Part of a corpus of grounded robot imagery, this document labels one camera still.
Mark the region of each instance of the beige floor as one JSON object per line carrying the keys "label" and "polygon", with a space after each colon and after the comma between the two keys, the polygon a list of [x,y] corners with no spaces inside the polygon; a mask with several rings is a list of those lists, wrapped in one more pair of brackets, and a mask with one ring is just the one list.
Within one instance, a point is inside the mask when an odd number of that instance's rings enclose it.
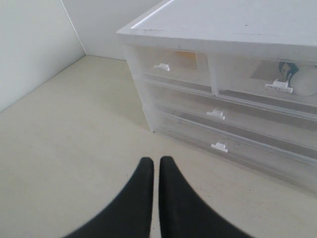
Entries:
{"label": "beige floor", "polygon": [[0,114],[0,237],[56,238],[103,209],[142,156],[175,157],[197,193],[259,238],[317,234],[317,199],[149,132],[126,62],[84,57]]}

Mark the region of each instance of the white drawer pull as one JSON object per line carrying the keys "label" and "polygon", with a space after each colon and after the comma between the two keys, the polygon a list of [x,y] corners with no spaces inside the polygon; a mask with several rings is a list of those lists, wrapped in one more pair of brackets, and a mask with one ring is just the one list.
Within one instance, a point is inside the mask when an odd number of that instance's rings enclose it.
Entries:
{"label": "white drawer pull", "polygon": [[226,145],[221,144],[219,142],[217,142],[216,145],[215,144],[211,144],[211,147],[213,149],[220,150],[220,151],[222,151],[224,153],[228,153],[228,149],[226,149]]}
{"label": "white drawer pull", "polygon": [[168,64],[166,64],[166,63],[160,63],[159,65],[154,65],[154,68],[160,68],[160,69],[163,69],[165,71],[170,71],[170,68],[169,68]]}
{"label": "white drawer pull", "polygon": [[226,117],[223,115],[222,111],[213,110],[212,112],[207,112],[207,116],[210,116],[212,118],[222,119],[225,120]]}
{"label": "white drawer pull", "polygon": [[270,88],[270,89],[274,89],[277,91],[281,91],[284,93],[292,93],[293,92],[293,88],[288,87],[288,82],[280,82],[277,80],[275,80],[273,82],[273,84],[266,84],[265,87]]}

